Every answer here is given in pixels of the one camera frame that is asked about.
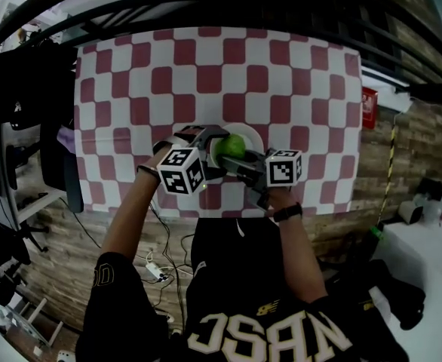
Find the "hand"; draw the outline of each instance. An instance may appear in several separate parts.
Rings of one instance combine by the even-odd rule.
[[[162,159],[166,156],[166,154],[170,151],[171,144],[168,143],[166,146],[164,146],[161,150],[159,150],[154,157],[150,158],[146,162],[146,166],[150,167],[157,167],[158,164],[162,161]]]
[[[291,194],[288,188],[269,188],[269,204],[273,207],[273,210],[269,212],[278,212],[281,209],[291,207],[295,205],[297,200],[295,196]]]

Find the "power strip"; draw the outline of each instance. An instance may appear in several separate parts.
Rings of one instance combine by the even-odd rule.
[[[148,262],[146,268],[151,272],[157,281],[167,280],[167,275],[154,262]]]

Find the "red fire alarm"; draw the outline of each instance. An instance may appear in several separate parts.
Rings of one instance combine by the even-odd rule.
[[[364,87],[362,90],[362,125],[367,129],[375,127],[377,95],[378,93],[371,88]]]

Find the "person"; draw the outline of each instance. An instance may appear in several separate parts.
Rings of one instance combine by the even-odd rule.
[[[156,167],[168,150],[146,166]],[[300,213],[279,228],[268,218],[199,219],[186,328],[169,340],[165,317],[155,313],[132,264],[158,185],[140,170],[110,225],[77,361],[361,360],[342,330],[349,314],[327,295]],[[269,203],[278,211],[296,199],[276,188]]]

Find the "table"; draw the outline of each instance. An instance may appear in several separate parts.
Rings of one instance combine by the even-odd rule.
[[[53,189],[46,186],[41,179],[41,171],[38,167],[36,173],[33,173],[34,181],[37,186],[40,185],[39,192],[44,192],[46,195],[33,201],[31,204],[23,208],[17,207],[17,200],[15,198],[16,192],[9,186],[6,170],[6,146],[18,145],[18,141],[22,138],[30,138],[29,134],[35,133],[35,128],[28,130],[15,131],[10,124],[0,124],[0,223],[15,231],[20,230],[20,224],[41,209],[57,200],[59,197],[65,195],[65,192],[58,189]]]
[[[284,32],[166,29],[78,52],[75,147],[87,208],[115,212],[152,144],[187,124],[244,122],[265,147],[303,152],[305,214],[350,210],[361,131],[357,51]],[[244,185],[226,177],[199,196],[166,195],[162,216],[250,217]]]

